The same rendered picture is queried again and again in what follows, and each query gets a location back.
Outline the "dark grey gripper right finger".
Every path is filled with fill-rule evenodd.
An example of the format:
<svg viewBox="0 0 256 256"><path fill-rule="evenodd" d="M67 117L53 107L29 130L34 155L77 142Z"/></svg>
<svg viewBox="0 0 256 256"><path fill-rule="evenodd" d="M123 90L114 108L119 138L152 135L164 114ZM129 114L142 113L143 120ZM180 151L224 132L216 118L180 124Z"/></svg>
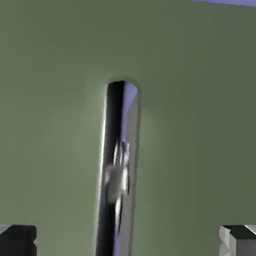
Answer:
<svg viewBox="0 0 256 256"><path fill-rule="evenodd" d="M218 256L256 256L256 225L222 225Z"/></svg>

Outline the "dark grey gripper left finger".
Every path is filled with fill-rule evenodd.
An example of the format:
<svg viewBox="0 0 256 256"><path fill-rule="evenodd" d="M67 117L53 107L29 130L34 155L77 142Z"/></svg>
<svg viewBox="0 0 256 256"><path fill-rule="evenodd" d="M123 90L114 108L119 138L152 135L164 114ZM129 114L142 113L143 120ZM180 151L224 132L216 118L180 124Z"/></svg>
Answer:
<svg viewBox="0 0 256 256"><path fill-rule="evenodd" d="M0 225L0 256L37 256L34 225Z"/></svg>

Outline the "green painted drawer front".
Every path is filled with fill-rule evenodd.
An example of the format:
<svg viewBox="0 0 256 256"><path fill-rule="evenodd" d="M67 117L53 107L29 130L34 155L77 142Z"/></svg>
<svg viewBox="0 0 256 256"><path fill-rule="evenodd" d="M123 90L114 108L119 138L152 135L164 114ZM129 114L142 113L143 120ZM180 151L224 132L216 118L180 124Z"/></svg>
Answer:
<svg viewBox="0 0 256 256"><path fill-rule="evenodd" d="M93 256L104 94L140 89L132 256L217 256L256 224L256 7L0 0L0 225Z"/></svg>

